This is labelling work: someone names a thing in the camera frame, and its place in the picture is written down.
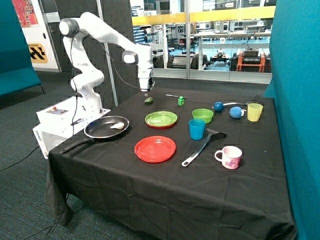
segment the yellow railing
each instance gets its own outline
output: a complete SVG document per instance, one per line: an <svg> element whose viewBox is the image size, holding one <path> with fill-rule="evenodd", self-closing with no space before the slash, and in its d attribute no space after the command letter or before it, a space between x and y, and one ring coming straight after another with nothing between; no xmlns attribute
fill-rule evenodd
<svg viewBox="0 0 320 240"><path fill-rule="evenodd" d="M245 19L267 19L275 15L275 6L245 7L239 9L228 9L219 11L191 12L190 22L223 21L223 20L245 20ZM186 14L164 14L155 16L135 16L132 18L133 26L177 24L186 22Z"/></svg>

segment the blue toy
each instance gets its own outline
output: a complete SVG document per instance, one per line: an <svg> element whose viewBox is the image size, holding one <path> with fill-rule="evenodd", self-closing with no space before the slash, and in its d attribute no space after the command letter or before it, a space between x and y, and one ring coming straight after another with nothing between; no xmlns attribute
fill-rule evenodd
<svg viewBox="0 0 320 240"><path fill-rule="evenodd" d="M230 116L234 119L240 119L242 115L242 109L241 107L235 106L230 109Z"/></svg>

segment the teal panel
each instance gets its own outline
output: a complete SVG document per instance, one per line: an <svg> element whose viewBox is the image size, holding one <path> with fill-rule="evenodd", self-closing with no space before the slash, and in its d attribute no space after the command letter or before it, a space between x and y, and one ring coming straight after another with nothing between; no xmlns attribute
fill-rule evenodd
<svg viewBox="0 0 320 240"><path fill-rule="evenodd" d="M0 24L0 33L0 73L30 66L29 48L20 24Z"/></svg>
<svg viewBox="0 0 320 240"><path fill-rule="evenodd" d="M11 0L1 0L0 25L19 23L16 10Z"/></svg>
<svg viewBox="0 0 320 240"><path fill-rule="evenodd" d="M279 0L270 53L274 97L299 240L320 239L319 1Z"/></svg>
<svg viewBox="0 0 320 240"><path fill-rule="evenodd" d="M15 71L3 72L0 73L0 96L40 84L41 82L32 66Z"/></svg>

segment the green plate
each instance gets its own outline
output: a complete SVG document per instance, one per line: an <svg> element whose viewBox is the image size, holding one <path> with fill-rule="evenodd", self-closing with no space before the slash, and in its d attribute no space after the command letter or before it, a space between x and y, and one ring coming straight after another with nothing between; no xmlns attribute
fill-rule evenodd
<svg viewBox="0 0 320 240"><path fill-rule="evenodd" d="M162 128L173 125L178 116L170 111L156 111L147 115L144 120L151 127Z"/></svg>

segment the glass window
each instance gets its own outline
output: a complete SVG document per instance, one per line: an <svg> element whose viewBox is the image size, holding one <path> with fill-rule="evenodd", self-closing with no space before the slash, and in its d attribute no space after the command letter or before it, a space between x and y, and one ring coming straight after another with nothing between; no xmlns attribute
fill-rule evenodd
<svg viewBox="0 0 320 240"><path fill-rule="evenodd" d="M140 2L135 41L152 43L159 77L269 83L276 0Z"/></svg>

